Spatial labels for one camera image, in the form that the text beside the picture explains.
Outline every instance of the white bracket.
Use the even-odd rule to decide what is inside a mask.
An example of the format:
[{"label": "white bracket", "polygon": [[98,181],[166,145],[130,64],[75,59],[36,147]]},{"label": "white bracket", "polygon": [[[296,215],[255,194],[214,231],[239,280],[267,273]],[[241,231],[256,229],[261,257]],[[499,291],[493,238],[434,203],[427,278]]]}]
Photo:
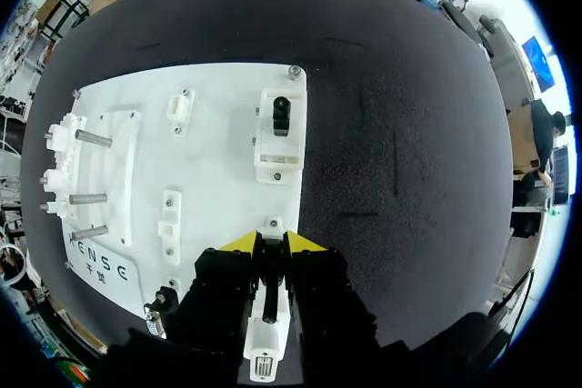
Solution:
[{"label": "white bracket", "polygon": [[285,279],[279,285],[278,291],[276,322],[269,324],[263,321],[266,287],[261,281],[258,282],[253,309],[248,317],[243,356],[251,362],[250,379],[253,382],[273,382],[278,362],[285,357],[291,323]]},{"label": "white bracket", "polygon": [[183,137],[188,133],[195,100],[196,94],[189,88],[184,88],[179,95],[170,97],[166,117],[170,121],[173,135]]},{"label": "white bracket", "polygon": [[162,219],[157,222],[157,234],[162,238],[162,259],[180,265],[180,221],[182,194],[164,190],[162,196]]},{"label": "white bracket", "polygon": [[[298,77],[288,80],[289,88],[265,88],[261,94],[254,163],[256,180],[263,184],[296,184],[300,182],[303,170],[307,124],[306,73],[301,70]],[[291,104],[287,136],[276,136],[273,129],[273,102],[279,96],[286,97]]]}]

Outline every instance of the white connector block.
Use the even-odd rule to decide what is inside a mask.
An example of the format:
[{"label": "white connector block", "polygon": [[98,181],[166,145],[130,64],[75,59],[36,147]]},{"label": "white connector block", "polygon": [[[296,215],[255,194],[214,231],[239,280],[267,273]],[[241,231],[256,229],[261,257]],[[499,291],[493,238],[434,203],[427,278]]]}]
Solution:
[{"label": "white connector block", "polygon": [[196,94],[185,88],[180,95],[172,95],[167,105],[166,117],[170,121],[175,136],[186,136],[192,116]]},{"label": "white connector block", "polygon": [[[276,136],[273,129],[273,102],[279,96],[290,104],[289,132]],[[264,184],[291,185],[299,181],[306,150],[307,91],[296,88],[266,88],[256,124],[255,175]]]},{"label": "white connector block", "polygon": [[263,321],[265,299],[266,287],[259,281],[251,316],[248,318],[243,356],[251,362],[251,381],[260,383],[275,380],[278,362],[285,357],[291,324],[285,279],[278,288],[276,322],[273,324]]}]

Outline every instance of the monitor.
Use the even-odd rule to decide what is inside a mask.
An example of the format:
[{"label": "monitor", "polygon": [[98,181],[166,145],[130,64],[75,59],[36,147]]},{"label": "monitor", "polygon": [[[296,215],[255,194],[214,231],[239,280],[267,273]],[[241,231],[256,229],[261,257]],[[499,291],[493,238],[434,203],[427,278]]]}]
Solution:
[{"label": "monitor", "polygon": [[554,76],[552,76],[552,72],[549,69],[549,65],[547,64],[546,56],[542,51],[542,47],[534,36],[523,43],[522,47],[524,52],[526,52],[529,63],[534,69],[539,89],[543,93],[548,88],[552,87],[555,84],[555,81]]}]

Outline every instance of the metal rod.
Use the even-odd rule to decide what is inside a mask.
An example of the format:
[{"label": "metal rod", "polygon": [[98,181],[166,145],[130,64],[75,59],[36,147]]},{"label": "metal rod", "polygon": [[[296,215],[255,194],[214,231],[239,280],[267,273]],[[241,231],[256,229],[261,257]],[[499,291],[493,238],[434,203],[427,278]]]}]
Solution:
[{"label": "metal rod", "polygon": [[71,233],[71,238],[75,241],[81,240],[83,238],[91,238],[92,236],[105,235],[109,232],[107,226],[92,227],[91,229],[85,229],[84,231],[77,231]]},{"label": "metal rod", "polygon": [[71,194],[70,204],[104,204],[107,201],[107,194]]},{"label": "metal rod", "polygon": [[103,147],[111,147],[113,140],[107,138],[106,136],[91,134],[90,132],[77,129],[75,132],[75,138],[86,143],[102,145]]}]

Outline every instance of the bolt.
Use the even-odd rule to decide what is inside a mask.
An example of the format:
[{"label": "bolt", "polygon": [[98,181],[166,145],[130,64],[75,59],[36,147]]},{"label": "bolt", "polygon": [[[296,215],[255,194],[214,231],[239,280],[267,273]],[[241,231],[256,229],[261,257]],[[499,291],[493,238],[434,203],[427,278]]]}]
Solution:
[{"label": "bolt", "polygon": [[296,80],[301,75],[301,67],[299,65],[291,65],[289,67],[289,77]]}]

